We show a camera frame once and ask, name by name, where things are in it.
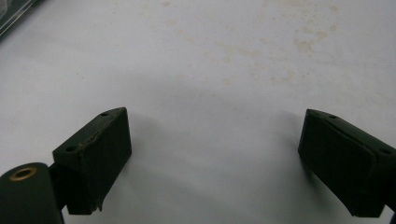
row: screw hole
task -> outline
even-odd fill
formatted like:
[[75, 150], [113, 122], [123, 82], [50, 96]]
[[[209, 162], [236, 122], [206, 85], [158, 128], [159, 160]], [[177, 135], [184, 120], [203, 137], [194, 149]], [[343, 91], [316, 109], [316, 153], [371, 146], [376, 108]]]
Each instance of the screw hole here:
[[379, 151], [382, 152], [382, 153], [384, 153], [384, 154], [387, 154], [387, 155], [390, 155], [390, 154], [391, 154], [391, 152], [390, 152], [389, 150], [384, 149], [384, 148], [380, 148]]
[[74, 151], [76, 151], [76, 147], [67, 147], [66, 148], [66, 152], [74, 152]]
[[23, 168], [12, 174], [12, 176], [9, 179], [11, 181], [21, 181], [34, 175], [35, 172], [37, 172], [37, 168], [35, 167]]

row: mounting hole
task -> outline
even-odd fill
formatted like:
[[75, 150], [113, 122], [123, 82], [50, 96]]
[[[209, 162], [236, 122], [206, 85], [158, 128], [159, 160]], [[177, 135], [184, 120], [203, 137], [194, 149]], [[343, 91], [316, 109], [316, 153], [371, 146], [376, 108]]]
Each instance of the mounting hole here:
[[384, 154], [387, 154], [387, 155], [391, 154], [391, 152], [389, 150], [385, 149], [385, 148], [380, 148], [379, 151], [384, 153]]
[[12, 176], [10, 176], [9, 179], [11, 181], [21, 181], [34, 175], [36, 172], [37, 172], [37, 168], [35, 167], [23, 168], [12, 174]]
[[66, 152], [74, 152], [76, 151], [77, 147], [67, 147]]

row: white surface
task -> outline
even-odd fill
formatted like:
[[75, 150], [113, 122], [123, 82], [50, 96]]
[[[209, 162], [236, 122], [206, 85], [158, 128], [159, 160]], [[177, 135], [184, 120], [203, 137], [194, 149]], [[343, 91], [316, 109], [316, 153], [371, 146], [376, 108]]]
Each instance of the white surface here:
[[55, 1], [0, 43], [0, 173], [126, 106], [134, 155], [73, 223], [351, 217], [297, 146], [309, 108], [396, 147], [394, 1]]

